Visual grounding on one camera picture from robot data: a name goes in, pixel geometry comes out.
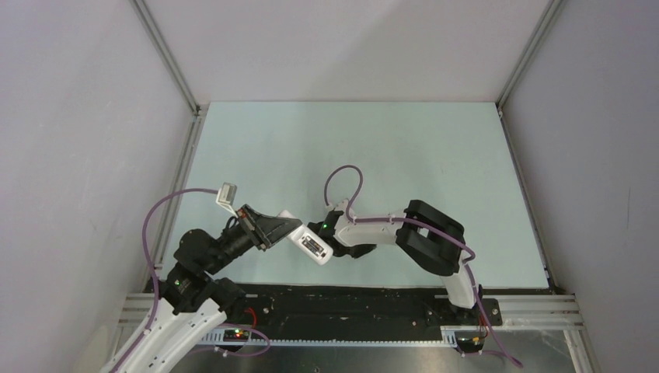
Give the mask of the white remote control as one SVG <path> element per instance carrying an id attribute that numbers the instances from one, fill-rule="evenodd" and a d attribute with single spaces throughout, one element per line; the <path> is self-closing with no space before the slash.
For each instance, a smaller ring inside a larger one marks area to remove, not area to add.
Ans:
<path id="1" fill-rule="evenodd" d="M 333 257 L 333 249 L 330 245 L 323 241 L 313 230 L 307 225 L 304 225 L 292 213 L 283 210 L 277 217 L 292 220 L 297 224 L 297 227 L 289 232 L 285 238 L 318 265 L 322 266 L 326 264 Z"/>

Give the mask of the AAA battery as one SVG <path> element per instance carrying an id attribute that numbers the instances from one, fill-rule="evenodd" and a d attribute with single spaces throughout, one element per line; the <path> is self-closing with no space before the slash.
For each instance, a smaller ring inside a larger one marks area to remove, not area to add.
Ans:
<path id="1" fill-rule="evenodd" d="M 317 243 L 314 238 L 312 238 L 309 235 L 306 235 L 302 238 L 302 245 L 313 255 L 318 256 L 318 257 L 324 257 L 325 256 L 325 250 L 324 248 Z"/>

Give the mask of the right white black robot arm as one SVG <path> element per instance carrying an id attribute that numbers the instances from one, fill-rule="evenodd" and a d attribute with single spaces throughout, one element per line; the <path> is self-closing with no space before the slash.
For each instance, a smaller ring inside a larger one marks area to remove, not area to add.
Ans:
<path id="1" fill-rule="evenodd" d="M 464 227 L 422 200 L 383 216 L 358 218 L 348 200 L 330 208 L 324 220 L 307 227 L 335 257 L 361 258 L 378 246 L 398 246 L 416 265 L 441 279 L 457 322 L 471 324 L 483 313 L 482 287 L 465 265 L 476 258 Z"/>

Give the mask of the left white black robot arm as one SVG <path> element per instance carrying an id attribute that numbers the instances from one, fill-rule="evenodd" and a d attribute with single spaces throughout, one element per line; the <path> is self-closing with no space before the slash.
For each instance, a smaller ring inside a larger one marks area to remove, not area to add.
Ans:
<path id="1" fill-rule="evenodd" d="M 287 211 L 268 216 L 247 204 L 234 219 L 219 237 L 199 228 L 181 237 L 175 266 L 154 284 L 152 307 L 103 372 L 169 372 L 216 326 L 244 316 L 244 290 L 214 275 L 252 248 L 269 249 L 303 223 Z"/>

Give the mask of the left controller board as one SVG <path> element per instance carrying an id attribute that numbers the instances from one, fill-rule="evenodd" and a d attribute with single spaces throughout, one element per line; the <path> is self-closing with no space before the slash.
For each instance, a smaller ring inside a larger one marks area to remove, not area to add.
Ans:
<path id="1" fill-rule="evenodd" d="M 250 331 L 245 329 L 225 329 L 222 335 L 224 343 L 246 343 L 250 339 Z"/>

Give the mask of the controller board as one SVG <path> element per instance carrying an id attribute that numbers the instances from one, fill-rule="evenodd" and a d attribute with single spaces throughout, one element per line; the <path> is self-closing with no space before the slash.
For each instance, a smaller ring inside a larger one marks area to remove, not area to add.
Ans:
<path id="1" fill-rule="evenodd" d="M 485 340 L 479 336 L 457 336 L 455 349 L 462 355 L 481 355 Z"/>
<path id="2" fill-rule="evenodd" d="M 224 343 L 246 343 L 250 339 L 250 331 L 245 329 L 225 329 L 222 335 Z"/>

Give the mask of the right controller board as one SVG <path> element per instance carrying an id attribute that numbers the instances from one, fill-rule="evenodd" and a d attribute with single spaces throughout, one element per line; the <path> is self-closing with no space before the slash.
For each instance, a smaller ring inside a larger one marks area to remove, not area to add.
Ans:
<path id="1" fill-rule="evenodd" d="M 457 336 L 455 349 L 462 355 L 481 355 L 485 340 L 479 336 Z"/>

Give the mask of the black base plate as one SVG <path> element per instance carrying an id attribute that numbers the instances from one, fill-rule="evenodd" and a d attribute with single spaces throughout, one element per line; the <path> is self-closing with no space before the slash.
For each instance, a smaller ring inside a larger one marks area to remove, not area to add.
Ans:
<path id="1" fill-rule="evenodd" d="M 228 322 L 255 326 L 272 341 L 442 341 L 442 330 L 464 327 L 485 336 L 486 325 L 502 324 L 499 303 L 492 298 L 482 299 L 478 319 L 456 319 L 443 288 L 239 286 L 246 296 Z"/>

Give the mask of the right aluminium frame rail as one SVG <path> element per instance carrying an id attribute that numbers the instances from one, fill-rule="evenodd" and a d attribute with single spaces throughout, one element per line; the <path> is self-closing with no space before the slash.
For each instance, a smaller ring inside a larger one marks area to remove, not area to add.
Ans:
<path id="1" fill-rule="evenodd" d="M 531 224 L 532 233 L 534 235 L 535 243 L 538 247 L 540 259 L 542 261 L 543 270 L 548 282 L 550 291 L 555 292 L 558 286 L 552 274 L 552 264 L 550 258 L 546 255 L 544 242 L 542 240 L 542 233 L 539 229 L 538 221 L 530 196 L 528 193 L 528 186 L 525 180 L 524 171 L 518 156 L 516 145 L 511 132 L 511 125 L 509 124 L 509 116 L 506 114 L 506 105 L 509 103 L 511 97 L 514 95 L 517 87 L 523 80 L 526 72 L 531 67 L 537 53 L 541 50 L 542 45 L 548 35 L 551 33 L 552 28 L 560 17 L 567 1 L 552 0 L 548 1 L 546 7 L 543 9 L 539 20 L 534 26 L 531 36 L 528 38 L 519 58 L 517 59 L 512 72 L 509 74 L 507 81 L 504 84 L 497 100 L 495 102 L 498 117 L 502 131 L 504 132 L 507 148 L 514 166 L 515 175 L 520 187 L 521 195 L 525 203 L 528 219 Z"/>

